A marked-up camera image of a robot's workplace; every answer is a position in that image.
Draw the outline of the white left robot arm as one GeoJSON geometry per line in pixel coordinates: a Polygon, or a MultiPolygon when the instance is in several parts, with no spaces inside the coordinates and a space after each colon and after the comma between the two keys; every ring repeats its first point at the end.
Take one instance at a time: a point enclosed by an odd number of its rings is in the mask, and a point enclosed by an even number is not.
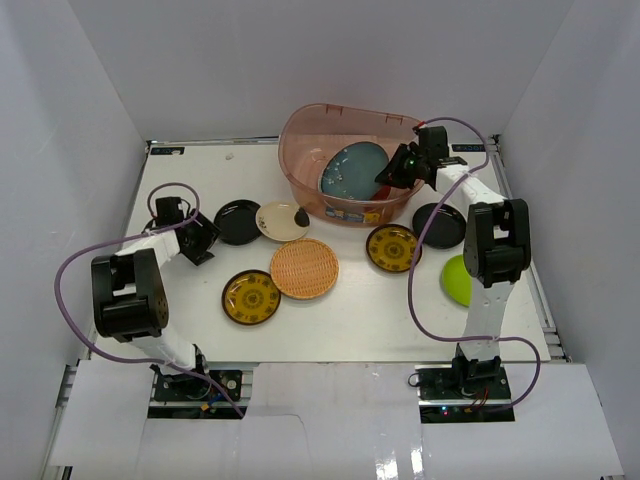
{"type": "Polygon", "coordinates": [[[209,249],[220,228],[179,197],[160,198],[155,206],[143,238],[92,260],[94,324],[101,337],[150,358],[170,389],[201,399],[210,392],[212,377],[199,347],[169,324],[161,268],[179,255],[195,266],[212,259],[209,249]]]}

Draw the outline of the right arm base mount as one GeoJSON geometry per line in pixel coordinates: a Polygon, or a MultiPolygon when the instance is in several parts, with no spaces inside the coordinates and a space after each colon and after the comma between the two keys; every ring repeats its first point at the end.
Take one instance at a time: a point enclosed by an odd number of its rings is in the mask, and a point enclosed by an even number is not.
{"type": "Polygon", "coordinates": [[[416,390],[423,425],[515,421],[504,368],[493,379],[483,378],[462,385],[454,379],[451,367],[421,366],[408,376],[407,384],[416,390]]]}

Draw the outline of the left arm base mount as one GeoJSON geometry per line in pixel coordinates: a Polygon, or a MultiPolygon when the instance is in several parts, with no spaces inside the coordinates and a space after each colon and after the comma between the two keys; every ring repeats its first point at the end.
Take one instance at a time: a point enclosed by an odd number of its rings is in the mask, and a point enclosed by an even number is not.
{"type": "MultiPolygon", "coordinates": [[[[245,370],[210,370],[209,375],[226,392],[243,414],[252,391],[253,374],[245,370]]],[[[154,377],[147,417],[165,420],[240,420],[241,416],[220,391],[208,383],[187,381],[189,388],[171,385],[154,377]]]]}

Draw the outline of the blue-grey glazed plate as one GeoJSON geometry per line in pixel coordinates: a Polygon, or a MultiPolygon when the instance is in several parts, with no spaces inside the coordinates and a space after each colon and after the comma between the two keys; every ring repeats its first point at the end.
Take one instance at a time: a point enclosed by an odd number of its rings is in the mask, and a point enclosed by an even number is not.
{"type": "Polygon", "coordinates": [[[376,181],[389,162],[378,144],[361,141],[350,144],[329,161],[319,178],[322,193],[347,200],[371,200],[381,188],[376,181]]]}

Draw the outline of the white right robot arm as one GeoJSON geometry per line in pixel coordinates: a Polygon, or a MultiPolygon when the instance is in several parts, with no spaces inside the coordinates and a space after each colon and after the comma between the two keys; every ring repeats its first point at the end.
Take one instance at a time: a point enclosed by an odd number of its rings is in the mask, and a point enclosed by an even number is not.
{"type": "Polygon", "coordinates": [[[448,135],[438,119],[413,129],[416,141],[402,144],[379,183],[408,189],[422,181],[467,213],[463,261],[471,277],[471,302],[464,333],[451,338],[453,390],[472,399],[498,378],[499,345],[506,303],[531,263],[529,209],[507,199],[477,178],[477,169],[450,154],[448,135]]]}

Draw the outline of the red and teal floral plate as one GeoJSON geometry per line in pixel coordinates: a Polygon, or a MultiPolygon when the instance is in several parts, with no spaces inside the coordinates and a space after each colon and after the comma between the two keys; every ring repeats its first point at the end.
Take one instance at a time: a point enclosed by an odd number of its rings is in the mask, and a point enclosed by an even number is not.
{"type": "Polygon", "coordinates": [[[371,201],[391,201],[395,200],[400,194],[401,190],[391,187],[391,186],[382,186],[378,189],[378,191],[370,198],[371,201]]]}

